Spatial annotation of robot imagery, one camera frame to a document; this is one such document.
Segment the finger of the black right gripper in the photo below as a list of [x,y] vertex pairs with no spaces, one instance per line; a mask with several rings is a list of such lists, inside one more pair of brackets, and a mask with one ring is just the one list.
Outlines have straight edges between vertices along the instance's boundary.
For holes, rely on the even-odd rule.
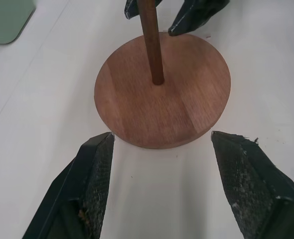
[[179,36],[195,31],[229,2],[230,0],[184,0],[173,24],[168,29],[168,34]]
[[124,14],[127,19],[131,19],[139,15],[137,0],[126,0]]

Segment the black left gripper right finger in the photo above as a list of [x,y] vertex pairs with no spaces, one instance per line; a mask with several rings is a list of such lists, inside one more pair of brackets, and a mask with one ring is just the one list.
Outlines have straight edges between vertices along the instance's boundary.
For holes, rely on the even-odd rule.
[[294,182],[259,145],[211,134],[223,189],[244,239],[294,239]]

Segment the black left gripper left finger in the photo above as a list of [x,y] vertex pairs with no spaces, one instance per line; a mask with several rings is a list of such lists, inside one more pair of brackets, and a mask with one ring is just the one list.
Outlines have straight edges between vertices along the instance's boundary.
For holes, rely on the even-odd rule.
[[100,239],[114,141],[106,132],[81,145],[52,181],[22,239]]

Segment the dark wooden pole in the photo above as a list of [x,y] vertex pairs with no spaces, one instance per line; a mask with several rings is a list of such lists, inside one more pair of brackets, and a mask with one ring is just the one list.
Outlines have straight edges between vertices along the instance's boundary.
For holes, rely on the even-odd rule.
[[154,85],[164,83],[155,0],[137,0],[147,57]]

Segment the round wooden base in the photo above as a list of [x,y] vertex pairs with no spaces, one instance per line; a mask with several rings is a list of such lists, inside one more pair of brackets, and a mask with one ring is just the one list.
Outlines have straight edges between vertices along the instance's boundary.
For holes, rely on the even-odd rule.
[[142,36],[105,61],[94,101],[106,126],[122,140],[167,149],[196,140],[221,117],[231,90],[229,68],[219,51],[197,36],[160,34],[164,83],[151,79]]

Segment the pale green plastic container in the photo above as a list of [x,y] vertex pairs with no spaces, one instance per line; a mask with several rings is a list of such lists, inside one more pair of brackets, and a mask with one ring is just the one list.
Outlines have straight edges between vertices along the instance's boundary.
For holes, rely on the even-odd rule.
[[16,40],[35,9],[35,0],[0,0],[0,44]]

